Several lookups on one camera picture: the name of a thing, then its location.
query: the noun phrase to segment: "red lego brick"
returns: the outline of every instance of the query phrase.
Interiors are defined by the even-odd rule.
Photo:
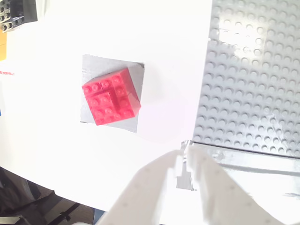
[[[96,77],[82,89],[97,125],[135,117],[141,108],[127,68]]]

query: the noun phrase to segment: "yellow object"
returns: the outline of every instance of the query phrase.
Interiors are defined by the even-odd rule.
[[[6,37],[7,33],[0,31],[0,61],[6,60]]]

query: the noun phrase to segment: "white table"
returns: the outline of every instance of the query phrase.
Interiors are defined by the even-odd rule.
[[[15,76],[0,77],[0,166],[109,210],[139,168],[192,138],[210,8],[197,0],[48,0],[42,21],[7,36],[3,66]],[[83,53],[145,64],[137,134],[79,123]],[[197,204],[185,190],[169,199],[165,224],[186,221],[185,206]]]

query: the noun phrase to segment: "white surface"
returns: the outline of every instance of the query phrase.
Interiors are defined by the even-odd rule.
[[[211,2],[87,0],[86,11],[76,2],[48,1],[43,21],[7,37],[7,62],[18,67],[0,77],[0,166],[109,210],[139,168],[192,138]],[[78,122],[83,53],[145,64],[137,134]],[[174,202],[166,221],[180,211]]]

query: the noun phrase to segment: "gray lego baseplate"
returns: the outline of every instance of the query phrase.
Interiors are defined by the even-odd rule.
[[[300,1],[213,0],[193,141],[300,157]]]

